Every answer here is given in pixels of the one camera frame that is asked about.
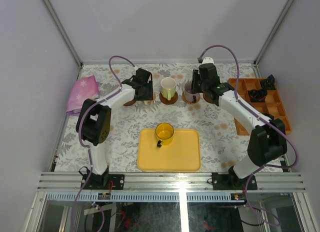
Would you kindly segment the dark wooden coaster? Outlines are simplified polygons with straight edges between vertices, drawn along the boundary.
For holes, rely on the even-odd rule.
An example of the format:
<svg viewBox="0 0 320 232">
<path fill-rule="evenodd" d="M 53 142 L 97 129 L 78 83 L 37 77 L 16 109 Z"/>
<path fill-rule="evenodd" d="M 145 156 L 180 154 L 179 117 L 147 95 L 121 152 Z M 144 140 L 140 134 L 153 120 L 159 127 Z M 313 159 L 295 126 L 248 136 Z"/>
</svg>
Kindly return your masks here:
<svg viewBox="0 0 320 232">
<path fill-rule="evenodd" d="M 135 100 L 131 100 L 131 101 L 128 101 L 128 102 L 126 102 L 125 104 L 123 104 L 123 106 L 128 107 L 128 106 L 132 106 L 132 105 L 134 105 L 135 103 L 136 103 L 136 101 L 135 101 Z"/>
<path fill-rule="evenodd" d="M 172 105 L 172 104 L 176 103 L 178 98 L 179 98 L 179 95 L 177 92 L 175 92 L 173 98 L 171 98 L 170 100 L 167 100 L 165 97 L 163 97 L 161 92 L 159 93 L 159 99 L 165 105 Z"/>
<path fill-rule="evenodd" d="M 215 104 L 217 106 L 219 105 L 219 101 L 214 100 L 214 99 L 210 99 L 205 93 L 203 93 L 203 98 L 207 103 Z"/>
</svg>

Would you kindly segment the purple mug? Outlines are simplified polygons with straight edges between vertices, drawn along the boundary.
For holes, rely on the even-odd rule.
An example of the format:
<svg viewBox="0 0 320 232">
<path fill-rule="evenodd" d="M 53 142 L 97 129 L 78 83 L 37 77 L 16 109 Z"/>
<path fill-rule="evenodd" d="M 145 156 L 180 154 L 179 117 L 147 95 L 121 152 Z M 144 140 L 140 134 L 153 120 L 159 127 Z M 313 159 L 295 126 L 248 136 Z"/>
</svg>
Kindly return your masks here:
<svg viewBox="0 0 320 232">
<path fill-rule="evenodd" d="M 185 98 L 190 102 L 195 102 L 196 97 L 198 98 L 200 96 L 199 93 L 192 92 L 192 82 L 188 81 L 184 86 L 183 94 Z"/>
</svg>

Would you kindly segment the white green-handled mug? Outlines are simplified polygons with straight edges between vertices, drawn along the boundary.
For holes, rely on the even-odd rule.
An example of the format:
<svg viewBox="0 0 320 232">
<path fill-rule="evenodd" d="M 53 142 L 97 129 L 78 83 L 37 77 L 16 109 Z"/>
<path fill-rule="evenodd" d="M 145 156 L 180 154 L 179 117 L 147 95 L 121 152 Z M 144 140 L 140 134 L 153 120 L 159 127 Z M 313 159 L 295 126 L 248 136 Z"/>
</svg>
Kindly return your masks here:
<svg viewBox="0 0 320 232">
<path fill-rule="evenodd" d="M 176 93 L 176 80 L 171 77 L 166 77 L 161 80 L 161 95 L 168 101 L 170 101 Z"/>
</svg>

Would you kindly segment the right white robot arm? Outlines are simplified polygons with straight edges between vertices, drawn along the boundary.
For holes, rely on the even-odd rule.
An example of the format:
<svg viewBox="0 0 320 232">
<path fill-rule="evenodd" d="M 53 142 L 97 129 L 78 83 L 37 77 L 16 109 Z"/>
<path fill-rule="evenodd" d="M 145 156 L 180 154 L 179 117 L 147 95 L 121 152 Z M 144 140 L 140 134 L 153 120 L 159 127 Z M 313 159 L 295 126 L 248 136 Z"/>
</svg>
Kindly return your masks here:
<svg viewBox="0 0 320 232">
<path fill-rule="evenodd" d="M 193 92 L 202 93 L 210 103 L 230 113 L 250 135 L 247 156 L 229 170 L 227 181 L 231 188 L 240 189 L 246 177 L 287 153 L 283 121 L 260 113 L 229 83 L 221 83 L 214 63 L 202 63 L 193 70 L 191 87 Z"/>
</svg>

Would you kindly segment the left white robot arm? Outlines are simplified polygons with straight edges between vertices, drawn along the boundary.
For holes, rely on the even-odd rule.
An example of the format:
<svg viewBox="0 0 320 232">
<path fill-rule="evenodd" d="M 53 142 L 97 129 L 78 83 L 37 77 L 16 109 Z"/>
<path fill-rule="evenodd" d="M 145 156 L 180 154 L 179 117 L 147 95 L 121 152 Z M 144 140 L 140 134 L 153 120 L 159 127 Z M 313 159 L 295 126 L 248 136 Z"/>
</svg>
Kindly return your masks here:
<svg viewBox="0 0 320 232">
<path fill-rule="evenodd" d="M 88 98 L 83 102 L 76 132 L 80 143 L 90 150 L 90 169 L 95 174 L 92 183 L 98 189 L 105 189 L 110 182 L 109 176 L 104 174 L 108 164 L 103 145 L 110 133 L 112 113 L 126 103 L 152 101 L 153 98 L 152 73 L 137 68 L 134 75 L 121 82 L 119 88 L 97 100 Z"/>
</svg>

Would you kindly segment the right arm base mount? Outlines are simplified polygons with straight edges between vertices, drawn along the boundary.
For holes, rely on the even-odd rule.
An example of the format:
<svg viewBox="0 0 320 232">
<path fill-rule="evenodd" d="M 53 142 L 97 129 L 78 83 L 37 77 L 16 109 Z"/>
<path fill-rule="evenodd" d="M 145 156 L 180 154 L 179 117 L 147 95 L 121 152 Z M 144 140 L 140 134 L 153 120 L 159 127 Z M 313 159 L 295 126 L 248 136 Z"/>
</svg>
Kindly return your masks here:
<svg viewBox="0 0 320 232">
<path fill-rule="evenodd" d="M 247 184 L 248 191 L 256 191 L 258 189 L 255 176 L 249 178 L 238 178 L 234 172 L 234 166 L 229 168 L 228 173 L 211 173 L 212 187 L 215 191 L 244 191 Z"/>
</svg>

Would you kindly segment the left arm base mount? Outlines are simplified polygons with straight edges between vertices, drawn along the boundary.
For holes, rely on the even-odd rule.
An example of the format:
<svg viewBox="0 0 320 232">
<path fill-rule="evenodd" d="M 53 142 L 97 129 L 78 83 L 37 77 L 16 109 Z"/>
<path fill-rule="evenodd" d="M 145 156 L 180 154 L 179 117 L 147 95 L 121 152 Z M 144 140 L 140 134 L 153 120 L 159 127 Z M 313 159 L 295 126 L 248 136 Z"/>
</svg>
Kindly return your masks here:
<svg viewBox="0 0 320 232">
<path fill-rule="evenodd" d="M 91 173 L 84 186 L 84 190 L 123 190 L 125 184 L 124 174 L 110 174 L 109 168 L 102 175 Z"/>
</svg>

